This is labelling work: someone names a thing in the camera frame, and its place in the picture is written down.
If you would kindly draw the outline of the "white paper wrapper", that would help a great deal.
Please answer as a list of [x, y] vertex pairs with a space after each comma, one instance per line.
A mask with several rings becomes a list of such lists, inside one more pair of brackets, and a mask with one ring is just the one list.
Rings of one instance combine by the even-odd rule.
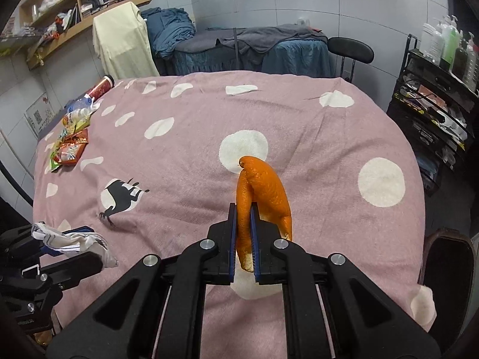
[[53, 257], [65, 255], [72, 258], [86, 252], [92, 252], [101, 258], [103, 268], [118, 266], [117, 258], [110, 251], [105, 238], [88, 226], [61, 232], [45, 223], [32, 225], [31, 236], [43, 244], [41, 251]]

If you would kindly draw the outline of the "orange peel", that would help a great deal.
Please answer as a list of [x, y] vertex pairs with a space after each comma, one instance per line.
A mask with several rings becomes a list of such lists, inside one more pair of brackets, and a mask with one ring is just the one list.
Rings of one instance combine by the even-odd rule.
[[236, 253], [244, 271], [253, 273], [250, 211], [257, 203], [259, 216], [276, 224], [282, 238], [293, 240], [292, 213], [286, 191], [275, 170], [255, 156], [239, 159], [241, 171], [236, 187]]

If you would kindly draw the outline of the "black trash bin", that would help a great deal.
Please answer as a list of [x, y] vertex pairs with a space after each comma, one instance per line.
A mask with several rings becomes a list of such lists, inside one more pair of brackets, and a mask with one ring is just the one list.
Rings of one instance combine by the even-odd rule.
[[442, 352], [460, 336], [475, 272], [471, 240], [455, 229], [442, 228], [425, 238], [420, 283], [433, 292], [436, 319], [429, 334]]

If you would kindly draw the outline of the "pink polka dot bedsheet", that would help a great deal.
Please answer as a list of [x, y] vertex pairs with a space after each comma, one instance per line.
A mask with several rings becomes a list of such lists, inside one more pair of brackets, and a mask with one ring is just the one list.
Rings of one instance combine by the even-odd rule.
[[[118, 266], [63, 292], [47, 358], [439, 358], [419, 282], [425, 202], [399, 127], [354, 85], [254, 72], [120, 80], [78, 163], [36, 148], [34, 223], [88, 226]], [[242, 156], [279, 176], [293, 240], [257, 221], [235, 255]]]

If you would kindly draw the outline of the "green yellow snack packet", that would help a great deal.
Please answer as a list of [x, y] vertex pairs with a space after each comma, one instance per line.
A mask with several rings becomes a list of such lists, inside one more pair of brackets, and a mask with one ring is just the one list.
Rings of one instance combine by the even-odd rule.
[[49, 171], [50, 172], [55, 172], [56, 170], [65, 166], [65, 165], [61, 166], [53, 160], [53, 154], [54, 154], [55, 149], [59, 146], [59, 144], [62, 141], [64, 141], [64, 139], [67, 136], [73, 135], [74, 133], [76, 133], [80, 130], [83, 130], [83, 129], [88, 130], [88, 128], [90, 126], [91, 115], [92, 114], [81, 115], [81, 114], [78, 114], [78, 113], [67, 113], [66, 115], [63, 116], [63, 118], [62, 118], [63, 129], [61, 130], [56, 142], [52, 146], [50, 156], [49, 156]]

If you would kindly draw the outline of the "blue white snack packet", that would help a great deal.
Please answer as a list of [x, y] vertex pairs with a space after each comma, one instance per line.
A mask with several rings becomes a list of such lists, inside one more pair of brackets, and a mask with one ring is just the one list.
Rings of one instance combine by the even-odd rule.
[[96, 112], [99, 108], [99, 105], [95, 102], [94, 98], [91, 98], [89, 95], [83, 95], [79, 99], [70, 103], [67, 106], [67, 113], [78, 113], [81, 115], [90, 115]]

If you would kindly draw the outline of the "massage bed grey cover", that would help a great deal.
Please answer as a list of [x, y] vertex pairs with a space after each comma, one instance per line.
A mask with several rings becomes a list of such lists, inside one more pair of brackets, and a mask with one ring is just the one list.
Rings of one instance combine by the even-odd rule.
[[175, 75], [242, 70], [332, 78], [327, 41], [322, 31], [299, 24], [210, 29], [176, 46], [171, 70]]

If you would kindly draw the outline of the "red cylindrical snack can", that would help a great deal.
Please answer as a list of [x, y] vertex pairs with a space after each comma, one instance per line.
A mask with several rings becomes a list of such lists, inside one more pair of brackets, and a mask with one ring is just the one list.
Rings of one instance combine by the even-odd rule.
[[108, 91], [114, 88], [114, 79], [109, 74], [104, 75], [102, 79], [89, 91], [86, 91], [85, 95], [92, 99], [92, 101], [96, 101], [105, 95]]

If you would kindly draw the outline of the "blue blanket pile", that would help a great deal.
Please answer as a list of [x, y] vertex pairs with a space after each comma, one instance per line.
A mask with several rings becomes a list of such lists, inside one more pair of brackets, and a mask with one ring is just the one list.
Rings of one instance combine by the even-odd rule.
[[156, 58], [171, 58], [179, 43], [196, 34], [196, 28], [183, 8], [150, 8], [143, 10], [141, 17], [145, 20], [152, 54]]

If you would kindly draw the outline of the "cream cloth draped chair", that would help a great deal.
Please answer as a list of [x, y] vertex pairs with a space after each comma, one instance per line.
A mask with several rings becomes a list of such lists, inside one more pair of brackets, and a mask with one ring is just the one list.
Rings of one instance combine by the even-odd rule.
[[113, 7], [93, 19], [93, 48], [104, 72], [116, 81], [159, 75], [146, 21], [132, 2]]

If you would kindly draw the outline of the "black mesh trolley cart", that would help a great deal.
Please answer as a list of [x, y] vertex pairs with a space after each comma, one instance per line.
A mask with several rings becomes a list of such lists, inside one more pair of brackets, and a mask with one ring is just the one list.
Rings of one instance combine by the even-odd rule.
[[478, 94], [426, 58], [412, 34], [386, 114], [411, 144], [428, 195], [447, 171], [478, 190]]

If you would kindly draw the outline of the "white pump bottle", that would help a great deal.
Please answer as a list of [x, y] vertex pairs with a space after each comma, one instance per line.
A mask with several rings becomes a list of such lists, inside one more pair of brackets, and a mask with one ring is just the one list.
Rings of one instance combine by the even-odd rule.
[[444, 42], [442, 34], [436, 27], [427, 23], [423, 24], [419, 51], [436, 66], [441, 62]]

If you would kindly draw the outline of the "green pump bottle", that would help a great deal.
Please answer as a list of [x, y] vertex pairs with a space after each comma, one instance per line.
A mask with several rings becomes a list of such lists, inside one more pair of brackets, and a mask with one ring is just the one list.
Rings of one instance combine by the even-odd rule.
[[455, 51], [460, 45], [461, 35], [457, 27], [457, 18], [455, 16], [448, 16], [446, 19], [446, 26], [442, 30], [442, 37], [444, 39], [444, 47], [442, 51], [442, 63], [444, 70], [452, 68]]

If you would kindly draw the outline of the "clear spray bottle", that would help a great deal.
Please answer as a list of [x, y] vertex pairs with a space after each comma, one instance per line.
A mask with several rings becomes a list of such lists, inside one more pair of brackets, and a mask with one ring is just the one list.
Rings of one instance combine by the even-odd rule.
[[474, 42], [474, 35], [472, 33], [469, 33], [466, 52], [467, 64], [463, 76], [463, 83], [471, 92], [475, 92], [478, 81], [478, 73], [476, 71], [478, 62], [478, 46]]

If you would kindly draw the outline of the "wooden wall shelf unit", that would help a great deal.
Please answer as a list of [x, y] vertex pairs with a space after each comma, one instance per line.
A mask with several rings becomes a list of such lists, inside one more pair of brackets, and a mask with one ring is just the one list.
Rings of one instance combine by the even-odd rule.
[[92, 27], [93, 19], [101, 13], [125, 2], [138, 7], [151, 0], [24, 0], [19, 5], [19, 22], [44, 32], [52, 25], [66, 24], [57, 35], [49, 35], [37, 48], [28, 50], [26, 63], [29, 69], [44, 64], [49, 55], [68, 41]]

